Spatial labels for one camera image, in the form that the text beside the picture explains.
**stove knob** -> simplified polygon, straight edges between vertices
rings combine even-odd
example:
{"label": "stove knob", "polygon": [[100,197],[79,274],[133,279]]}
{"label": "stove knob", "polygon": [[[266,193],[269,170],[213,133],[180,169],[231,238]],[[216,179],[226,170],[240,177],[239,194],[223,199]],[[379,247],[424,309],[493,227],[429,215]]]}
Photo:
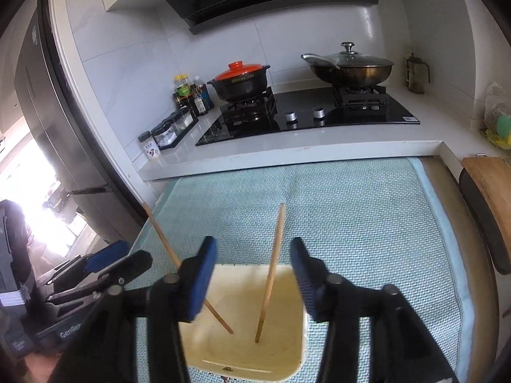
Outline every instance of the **stove knob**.
{"label": "stove knob", "polygon": [[297,117],[296,117],[295,111],[286,112],[286,122],[293,122],[296,120],[297,120]]}
{"label": "stove knob", "polygon": [[314,118],[316,118],[316,119],[324,118],[324,109],[323,108],[314,108],[312,110],[312,113],[314,115]]}

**red lid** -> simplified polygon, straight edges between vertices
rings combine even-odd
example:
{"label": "red lid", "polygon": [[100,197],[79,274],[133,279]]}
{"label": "red lid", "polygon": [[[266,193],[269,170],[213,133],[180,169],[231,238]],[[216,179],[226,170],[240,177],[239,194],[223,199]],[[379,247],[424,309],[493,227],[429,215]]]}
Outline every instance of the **red lid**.
{"label": "red lid", "polygon": [[262,65],[244,65],[241,60],[229,63],[229,70],[219,74],[215,80],[230,79],[235,76],[243,75],[249,72],[255,72],[256,70],[262,69]]}

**plastic bag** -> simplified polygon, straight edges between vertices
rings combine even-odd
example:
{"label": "plastic bag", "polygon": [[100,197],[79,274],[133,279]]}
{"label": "plastic bag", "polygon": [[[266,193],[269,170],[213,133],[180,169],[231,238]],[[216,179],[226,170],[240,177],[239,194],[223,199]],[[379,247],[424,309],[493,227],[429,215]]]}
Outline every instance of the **plastic bag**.
{"label": "plastic bag", "polygon": [[496,82],[486,90],[484,122],[492,141],[511,146],[511,97]]}

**gas stove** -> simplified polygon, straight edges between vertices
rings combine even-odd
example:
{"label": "gas stove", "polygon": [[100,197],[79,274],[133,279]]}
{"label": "gas stove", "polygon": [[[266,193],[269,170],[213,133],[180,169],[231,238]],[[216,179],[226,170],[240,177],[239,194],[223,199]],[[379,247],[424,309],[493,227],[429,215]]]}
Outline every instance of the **gas stove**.
{"label": "gas stove", "polygon": [[226,125],[236,125],[237,122],[254,122],[261,118],[273,118],[277,113],[277,104],[271,88],[254,98],[245,101],[228,103],[220,107]]}
{"label": "gas stove", "polygon": [[326,126],[420,124],[384,86],[307,89],[256,98],[221,107],[222,115],[197,145],[243,137]]}

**stove burner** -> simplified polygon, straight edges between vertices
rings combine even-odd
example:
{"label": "stove burner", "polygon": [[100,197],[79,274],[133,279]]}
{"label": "stove burner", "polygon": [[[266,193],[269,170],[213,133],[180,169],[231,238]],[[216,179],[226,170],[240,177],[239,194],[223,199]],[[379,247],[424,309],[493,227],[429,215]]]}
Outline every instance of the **stove burner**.
{"label": "stove burner", "polygon": [[270,117],[277,113],[277,103],[268,87],[265,92],[254,98],[229,103],[220,108],[226,124],[257,121],[262,117]]}
{"label": "stove burner", "polygon": [[372,89],[366,86],[362,88],[349,88],[349,87],[339,87],[339,91],[343,94],[349,95],[362,95],[367,93],[372,93]]}
{"label": "stove burner", "polygon": [[334,104],[348,115],[386,115],[389,98],[384,86],[346,88],[333,86]]}

